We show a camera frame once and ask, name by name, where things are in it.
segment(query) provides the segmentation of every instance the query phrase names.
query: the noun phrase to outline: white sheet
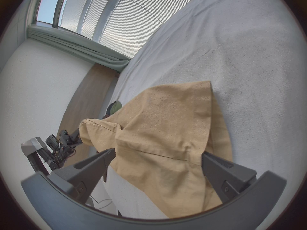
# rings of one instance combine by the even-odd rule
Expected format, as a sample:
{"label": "white sheet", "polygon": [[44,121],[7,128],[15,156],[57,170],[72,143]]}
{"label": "white sheet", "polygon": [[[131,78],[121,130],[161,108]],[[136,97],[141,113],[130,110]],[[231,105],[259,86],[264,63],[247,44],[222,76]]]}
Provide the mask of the white sheet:
{"label": "white sheet", "polygon": [[[148,87],[211,80],[234,162],[288,180],[258,229],[269,226],[307,171],[307,44],[280,0],[192,0],[121,73],[111,101]],[[164,218],[146,195],[109,167],[105,185],[123,216]]]}

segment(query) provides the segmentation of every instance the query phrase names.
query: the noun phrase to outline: white cloth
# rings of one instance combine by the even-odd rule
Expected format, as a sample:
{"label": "white cloth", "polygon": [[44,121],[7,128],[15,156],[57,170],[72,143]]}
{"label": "white cloth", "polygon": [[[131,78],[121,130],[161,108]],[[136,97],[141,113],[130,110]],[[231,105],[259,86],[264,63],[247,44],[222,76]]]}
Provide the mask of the white cloth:
{"label": "white cloth", "polygon": [[[160,84],[212,82],[235,163],[286,178],[258,229],[290,202],[307,171],[307,44],[280,0],[192,0],[154,33],[121,73],[111,101],[125,105]],[[145,194],[108,169],[123,216],[163,218]]]}

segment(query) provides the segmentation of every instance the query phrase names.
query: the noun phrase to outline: curtain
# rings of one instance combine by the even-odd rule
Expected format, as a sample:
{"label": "curtain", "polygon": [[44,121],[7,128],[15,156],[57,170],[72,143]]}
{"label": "curtain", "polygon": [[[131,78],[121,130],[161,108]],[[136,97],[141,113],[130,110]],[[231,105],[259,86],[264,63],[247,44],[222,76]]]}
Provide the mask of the curtain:
{"label": "curtain", "polygon": [[62,29],[30,25],[27,28],[27,36],[118,72],[121,72],[131,60],[130,57],[113,49]]}

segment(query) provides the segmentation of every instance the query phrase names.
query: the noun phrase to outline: beige fabric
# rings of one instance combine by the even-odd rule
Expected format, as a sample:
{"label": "beige fabric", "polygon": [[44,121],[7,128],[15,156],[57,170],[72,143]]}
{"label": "beige fabric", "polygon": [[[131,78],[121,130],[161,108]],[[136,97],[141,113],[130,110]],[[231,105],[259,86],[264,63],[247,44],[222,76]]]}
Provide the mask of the beige fabric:
{"label": "beige fabric", "polygon": [[79,131],[82,141],[98,151],[115,148],[110,166],[166,216],[221,204],[201,168],[205,149],[232,160],[210,81],[149,88],[106,119],[83,120]]}

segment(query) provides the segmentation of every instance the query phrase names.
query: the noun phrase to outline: white bed sheet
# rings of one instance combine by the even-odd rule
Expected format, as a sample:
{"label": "white bed sheet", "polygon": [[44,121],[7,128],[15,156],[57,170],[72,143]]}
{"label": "white bed sheet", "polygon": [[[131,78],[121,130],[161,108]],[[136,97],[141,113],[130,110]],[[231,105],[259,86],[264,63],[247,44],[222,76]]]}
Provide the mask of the white bed sheet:
{"label": "white bed sheet", "polygon": [[[280,0],[192,0],[154,33],[121,73],[111,101],[151,86],[211,80],[235,163],[288,180],[258,227],[283,211],[307,171],[307,44]],[[123,216],[166,218],[108,169],[108,194]]]}

